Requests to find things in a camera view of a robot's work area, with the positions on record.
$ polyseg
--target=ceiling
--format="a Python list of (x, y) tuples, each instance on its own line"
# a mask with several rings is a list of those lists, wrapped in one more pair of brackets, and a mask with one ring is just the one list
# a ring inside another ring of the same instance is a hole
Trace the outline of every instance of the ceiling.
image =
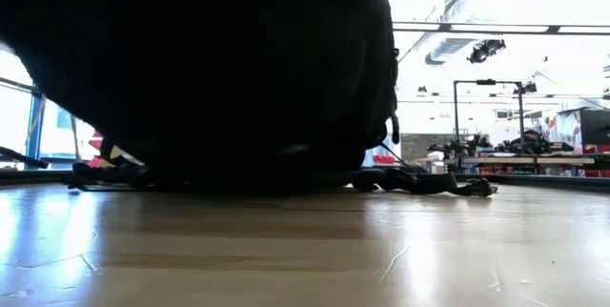
[[(395, 21), (493, 23), (503, 25), (607, 25), (610, 0), (390, 0)], [(399, 99), (428, 92), (453, 94), (456, 79), (536, 82), (539, 94), (599, 95), (608, 86), (610, 36), (504, 36), (507, 49), (483, 64), (466, 57), (477, 41), (493, 36), (462, 36), (421, 31), (396, 32), (401, 51)], [(477, 87), (471, 95), (509, 93), (513, 87)]]

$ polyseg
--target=black equipment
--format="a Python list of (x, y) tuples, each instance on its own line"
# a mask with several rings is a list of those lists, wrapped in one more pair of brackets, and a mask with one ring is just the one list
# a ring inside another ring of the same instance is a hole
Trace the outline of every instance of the black equipment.
[(154, 181), (223, 187), (226, 168), (245, 165), (241, 181), (306, 187), (358, 170), (397, 108), (388, 0), (1, 8), (0, 35), (40, 91), (144, 162)]
[(28, 165), (31, 165), (34, 168), (47, 169), (49, 167), (49, 163), (44, 161), (28, 157), (26, 155), (22, 155), (17, 151), (7, 149), (6, 147), (0, 146), (0, 155), (4, 155), (10, 159), (16, 160), (18, 162), (22, 162)]
[(506, 49), (506, 43), (501, 40), (483, 40), (475, 44), (468, 58), (471, 64), (484, 63), (490, 56), (496, 55), (498, 51)]
[(527, 82), (525, 85), (521, 86), (520, 88), (515, 88), (513, 90), (513, 94), (518, 94), (519, 89), (521, 90), (521, 93), (538, 92), (538, 88), (536, 87), (536, 83), (534, 83), (534, 82)]
[(442, 146), (433, 144), (428, 147), (428, 151), (440, 151), (443, 152), (444, 159), (452, 159), (462, 155), (474, 156), (477, 147), (489, 148), (491, 146), (492, 145), (487, 141), (486, 136), (477, 133), (473, 135), (471, 140), (452, 140), (448, 144)]
[(354, 188), (371, 192), (381, 188), (386, 192), (408, 191), (411, 194), (438, 194), (448, 192), (462, 196), (487, 197), (498, 191), (485, 178), (469, 179), (465, 186), (458, 186), (453, 173), (448, 174), (408, 174), (400, 169), (366, 169), (354, 174), (351, 179)]
[(610, 145), (610, 112), (608, 110), (581, 110), (580, 120), (579, 131), (582, 132), (582, 145)]
[(536, 131), (524, 132), (523, 151), (521, 150), (520, 138), (513, 141), (505, 140), (495, 148), (496, 152), (510, 154), (552, 154), (554, 152), (570, 152), (574, 147), (563, 142), (549, 142)]

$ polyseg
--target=black backpack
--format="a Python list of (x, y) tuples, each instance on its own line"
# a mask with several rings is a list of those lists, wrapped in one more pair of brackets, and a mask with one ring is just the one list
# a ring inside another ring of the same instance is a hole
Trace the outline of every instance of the black backpack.
[(39, 89), (158, 179), (357, 170), (397, 108), (388, 0), (2, 2)]

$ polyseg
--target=red object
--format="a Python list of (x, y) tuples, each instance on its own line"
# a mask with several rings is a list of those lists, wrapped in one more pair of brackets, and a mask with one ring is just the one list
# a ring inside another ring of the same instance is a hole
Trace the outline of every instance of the red object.
[(584, 154), (603, 154), (610, 152), (610, 145), (586, 145), (582, 149)]
[(392, 164), (395, 162), (394, 157), (391, 155), (374, 155), (373, 161), (379, 164)]
[(89, 145), (93, 146), (94, 149), (99, 150), (102, 148), (102, 134), (100, 132), (95, 131), (91, 140), (89, 140)]
[(600, 176), (600, 171), (598, 171), (598, 170), (585, 170), (584, 171), (584, 176), (585, 177), (599, 177)]
[(98, 156), (95, 156), (91, 160), (91, 162), (89, 162), (89, 166), (92, 167), (92, 168), (97, 168), (97, 167), (99, 167), (102, 164), (102, 162), (103, 162), (102, 158), (100, 158)]

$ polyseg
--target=window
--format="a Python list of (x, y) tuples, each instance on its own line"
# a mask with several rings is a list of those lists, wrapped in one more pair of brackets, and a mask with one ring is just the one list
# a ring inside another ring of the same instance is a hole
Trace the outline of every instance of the window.
[[(88, 141), (93, 127), (76, 119), (76, 143), (83, 159), (92, 159), (98, 153)], [(40, 156), (47, 158), (76, 159), (76, 144), (72, 132), (71, 115), (65, 109), (47, 100), (40, 137)]]
[(68, 113), (65, 109), (61, 107), (57, 108), (57, 128), (60, 130), (72, 129), (70, 113)]
[[(14, 82), (31, 84), (30, 76), (21, 60), (0, 44), (0, 77)], [(26, 150), (30, 124), (31, 95), (0, 84), (0, 146), (21, 154)], [(0, 158), (0, 169), (13, 167), (12, 162)]]
[[(531, 113), (531, 111), (523, 111), (523, 116), (527, 118), (541, 117), (541, 116), (530, 116), (532, 114), (542, 115), (542, 112)], [(519, 117), (519, 110), (513, 111), (496, 111), (496, 119), (508, 119), (512, 117)]]
[(527, 115), (527, 117), (529, 117), (531, 119), (541, 118), (542, 117), (542, 111), (531, 113), (531, 114)]

